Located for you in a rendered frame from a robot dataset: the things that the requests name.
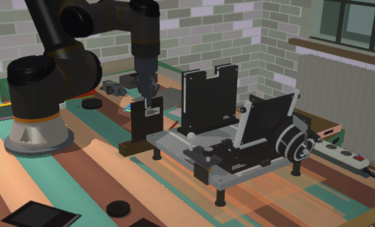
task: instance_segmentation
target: black cable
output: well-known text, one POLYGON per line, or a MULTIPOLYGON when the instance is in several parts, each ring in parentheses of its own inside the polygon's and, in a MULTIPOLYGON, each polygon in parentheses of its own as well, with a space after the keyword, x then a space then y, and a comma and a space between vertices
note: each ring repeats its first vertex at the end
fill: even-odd
POLYGON ((371 173, 371 171, 369 169, 364 168, 363 172, 369 174, 372 178, 375 178, 375 174, 371 173))

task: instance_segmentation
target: red object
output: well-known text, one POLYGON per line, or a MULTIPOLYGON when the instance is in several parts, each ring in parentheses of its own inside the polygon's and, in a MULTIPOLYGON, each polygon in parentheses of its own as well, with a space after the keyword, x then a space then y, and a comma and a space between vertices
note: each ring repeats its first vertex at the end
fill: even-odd
POLYGON ((353 158, 357 159, 358 161, 363 161, 365 158, 363 158, 361 155, 355 155, 353 158))
POLYGON ((177 125, 179 121, 175 121, 175 123, 169 128, 169 129, 172 129, 173 127, 175 127, 175 125, 177 125))
POLYGON ((82 97, 87 97, 87 96, 92 96, 92 95, 95 95, 96 94, 96 90, 91 90, 90 92, 88 93, 85 93, 85 94, 82 94, 82 95, 79 95, 77 97, 74 97, 72 99, 79 99, 79 98, 82 98, 82 97))

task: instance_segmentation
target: radiator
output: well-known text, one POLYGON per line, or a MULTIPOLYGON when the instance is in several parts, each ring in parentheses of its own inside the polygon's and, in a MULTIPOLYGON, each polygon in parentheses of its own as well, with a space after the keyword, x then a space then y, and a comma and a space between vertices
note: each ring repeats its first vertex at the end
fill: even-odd
POLYGON ((375 164, 375 71, 302 55, 296 88, 298 109, 341 124, 342 148, 375 164))

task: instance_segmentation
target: metal platform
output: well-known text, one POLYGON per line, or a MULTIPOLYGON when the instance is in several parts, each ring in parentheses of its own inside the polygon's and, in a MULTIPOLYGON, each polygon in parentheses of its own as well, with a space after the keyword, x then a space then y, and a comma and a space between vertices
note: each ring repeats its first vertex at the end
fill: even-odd
MULTIPOLYGON (((237 128, 238 124, 235 124, 196 135, 193 145, 194 147, 199 145, 208 147, 227 138, 234 140, 237 128)), ((189 149, 189 141, 176 128, 147 135, 147 141, 193 172, 194 161, 183 153, 183 150, 189 149)), ((230 174, 218 166, 213 166, 213 170, 209 174, 209 184, 221 191, 290 164, 289 160, 281 157, 272 160, 269 166, 255 166, 235 174, 230 174)))

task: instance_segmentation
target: power strip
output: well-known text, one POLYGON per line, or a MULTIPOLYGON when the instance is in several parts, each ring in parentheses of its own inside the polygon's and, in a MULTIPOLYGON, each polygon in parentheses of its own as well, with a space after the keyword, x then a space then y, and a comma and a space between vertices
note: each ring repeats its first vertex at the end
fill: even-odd
POLYGON ((361 156, 331 144, 330 142, 324 140, 317 141, 311 153, 355 174, 365 178, 370 177, 369 174, 363 172, 364 168, 369 169, 370 167, 370 161, 368 159, 363 158, 362 161, 359 161, 357 158, 361 156))

